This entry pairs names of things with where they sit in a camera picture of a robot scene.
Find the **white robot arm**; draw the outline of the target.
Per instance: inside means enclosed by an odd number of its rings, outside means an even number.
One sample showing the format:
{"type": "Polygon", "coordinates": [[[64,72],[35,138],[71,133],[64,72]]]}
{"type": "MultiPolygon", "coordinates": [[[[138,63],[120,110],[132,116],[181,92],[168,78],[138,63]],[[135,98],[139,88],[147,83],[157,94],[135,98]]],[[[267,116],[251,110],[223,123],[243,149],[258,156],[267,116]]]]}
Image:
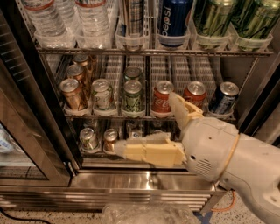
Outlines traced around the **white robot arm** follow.
{"type": "Polygon", "coordinates": [[[169,104],[181,130],[177,143],[159,132],[120,140],[115,153],[162,167],[184,165],[192,173],[239,193],[266,224],[280,224],[280,150],[247,136],[228,122],[203,116],[197,106],[170,93],[169,104]]]}

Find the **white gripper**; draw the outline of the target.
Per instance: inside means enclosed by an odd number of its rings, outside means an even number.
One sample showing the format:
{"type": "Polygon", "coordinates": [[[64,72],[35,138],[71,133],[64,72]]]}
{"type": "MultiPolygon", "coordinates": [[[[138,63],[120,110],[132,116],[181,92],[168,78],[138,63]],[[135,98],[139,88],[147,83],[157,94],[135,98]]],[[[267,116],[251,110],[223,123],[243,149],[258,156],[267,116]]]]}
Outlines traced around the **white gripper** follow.
{"type": "Polygon", "coordinates": [[[202,118],[199,107],[174,92],[169,94],[169,105],[179,129],[183,130],[182,143],[172,141],[170,132],[158,132],[117,141],[115,154],[167,168],[186,161],[189,172],[207,181],[217,181],[238,142],[238,129],[214,117],[202,118]]]}

